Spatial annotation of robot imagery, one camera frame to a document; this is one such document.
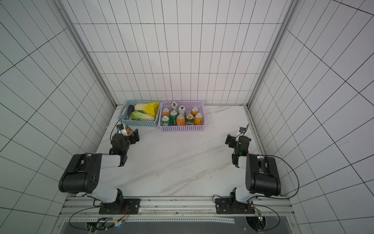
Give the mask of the silver slim can back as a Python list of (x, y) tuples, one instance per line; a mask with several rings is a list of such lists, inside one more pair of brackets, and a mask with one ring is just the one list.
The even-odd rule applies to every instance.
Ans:
[(178, 103), (176, 102), (176, 101), (173, 101), (171, 104), (170, 104), (170, 109), (171, 109), (171, 111), (178, 111), (178, 107), (179, 107), (179, 105), (178, 105)]

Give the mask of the silver slim can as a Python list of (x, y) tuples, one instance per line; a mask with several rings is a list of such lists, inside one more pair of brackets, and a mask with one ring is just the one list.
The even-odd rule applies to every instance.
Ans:
[(185, 106), (181, 105), (181, 106), (178, 107), (178, 114), (186, 116), (186, 108), (185, 108)]
[(170, 104), (170, 109), (171, 109), (171, 111), (178, 111), (178, 107), (179, 107), (179, 105), (178, 105), (178, 103), (176, 102), (176, 101), (173, 101), (171, 104)]

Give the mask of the purple plastic basket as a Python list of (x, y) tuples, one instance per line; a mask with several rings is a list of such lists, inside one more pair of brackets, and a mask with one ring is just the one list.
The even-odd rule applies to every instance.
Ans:
[[(164, 110), (169, 109), (170, 124), (165, 125)], [(201, 100), (163, 101), (160, 104), (158, 126), (164, 132), (203, 131), (206, 125), (204, 103)]]

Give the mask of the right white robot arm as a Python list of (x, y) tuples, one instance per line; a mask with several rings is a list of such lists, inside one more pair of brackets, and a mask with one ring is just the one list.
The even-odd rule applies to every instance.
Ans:
[(253, 214), (252, 199), (279, 196), (281, 180), (276, 161), (272, 156), (249, 153), (251, 139), (247, 136), (227, 135), (225, 144), (234, 149), (231, 160), (236, 168), (245, 169), (245, 185), (234, 188), (228, 198), (228, 210), (233, 214)]

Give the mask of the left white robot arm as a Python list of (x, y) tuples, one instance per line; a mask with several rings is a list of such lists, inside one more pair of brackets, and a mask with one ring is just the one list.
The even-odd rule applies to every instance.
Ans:
[(108, 154), (75, 154), (61, 176), (58, 188), (62, 193), (89, 196), (100, 201), (101, 215), (135, 215), (140, 199), (125, 199), (120, 189), (109, 187), (100, 179), (102, 169), (123, 167), (130, 145), (140, 141), (138, 130), (130, 136), (116, 133)]

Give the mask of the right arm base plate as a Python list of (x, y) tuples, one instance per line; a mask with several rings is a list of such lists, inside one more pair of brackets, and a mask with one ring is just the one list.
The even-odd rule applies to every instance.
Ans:
[(256, 212), (254, 207), (236, 200), (231, 201), (229, 198), (216, 198), (213, 201), (216, 213), (220, 215), (252, 215)]

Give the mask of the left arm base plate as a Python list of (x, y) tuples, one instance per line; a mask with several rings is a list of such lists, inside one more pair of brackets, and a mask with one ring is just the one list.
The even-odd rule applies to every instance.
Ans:
[(112, 203), (102, 203), (100, 215), (136, 215), (139, 212), (140, 199), (120, 199)]

